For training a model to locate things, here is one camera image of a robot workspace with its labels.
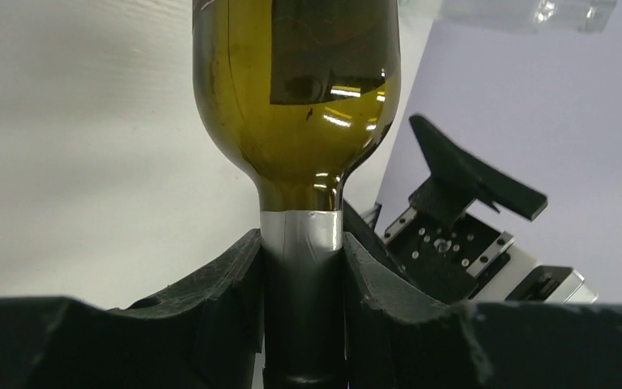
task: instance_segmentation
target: gray floor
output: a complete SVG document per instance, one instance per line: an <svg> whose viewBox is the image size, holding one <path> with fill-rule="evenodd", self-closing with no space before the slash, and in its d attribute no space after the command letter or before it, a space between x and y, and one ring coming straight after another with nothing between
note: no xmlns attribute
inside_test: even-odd
<svg viewBox="0 0 622 389"><path fill-rule="evenodd" d="M602 35L511 36L436 24L407 114L549 196L530 224L475 206L546 263L578 268L622 301L622 2ZM380 231L428 176L400 129L378 201Z"/></svg>

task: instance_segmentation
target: white table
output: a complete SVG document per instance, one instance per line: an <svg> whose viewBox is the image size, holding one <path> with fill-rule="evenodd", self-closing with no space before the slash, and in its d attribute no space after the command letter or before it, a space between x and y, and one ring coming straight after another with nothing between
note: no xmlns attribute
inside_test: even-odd
<svg viewBox="0 0 622 389"><path fill-rule="evenodd" d="M194 105L190 8L0 2L0 296L127 306L258 227L252 183ZM394 129L429 30L402 25ZM377 197L395 135L349 180L359 210Z"/></svg>

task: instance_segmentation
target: white surface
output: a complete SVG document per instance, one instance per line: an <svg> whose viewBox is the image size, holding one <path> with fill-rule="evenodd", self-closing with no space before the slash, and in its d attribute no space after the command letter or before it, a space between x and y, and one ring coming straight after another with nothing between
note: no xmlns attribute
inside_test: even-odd
<svg viewBox="0 0 622 389"><path fill-rule="evenodd" d="M127 306L258 226L199 120L190 24L189 0L0 1L0 296ZM404 103L429 29L402 30ZM394 137L350 178L357 208Z"/></svg>
<svg viewBox="0 0 622 389"><path fill-rule="evenodd" d="M407 114L549 197L528 223L475 206L546 264L573 266L601 302L622 301L622 2L602 35L512 36L436 24ZM379 228L429 175L402 124Z"/></svg>

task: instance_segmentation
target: wine bottle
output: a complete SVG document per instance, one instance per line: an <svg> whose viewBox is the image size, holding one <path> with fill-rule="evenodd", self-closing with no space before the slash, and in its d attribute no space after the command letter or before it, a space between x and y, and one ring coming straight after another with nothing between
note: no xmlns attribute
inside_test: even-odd
<svg viewBox="0 0 622 389"><path fill-rule="evenodd" d="M258 188L266 385L343 383L342 189L390 128L397 0L194 0L194 95Z"/></svg>

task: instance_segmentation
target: clear plastic bottle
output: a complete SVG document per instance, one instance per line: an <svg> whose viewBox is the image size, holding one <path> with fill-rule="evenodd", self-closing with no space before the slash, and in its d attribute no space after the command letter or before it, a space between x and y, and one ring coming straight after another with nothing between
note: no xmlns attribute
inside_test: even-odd
<svg viewBox="0 0 622 389"><path fill-rule="evenodd" d="M604 30L616 0L400 0L404 15L532 34L546 29Z"/></svg>

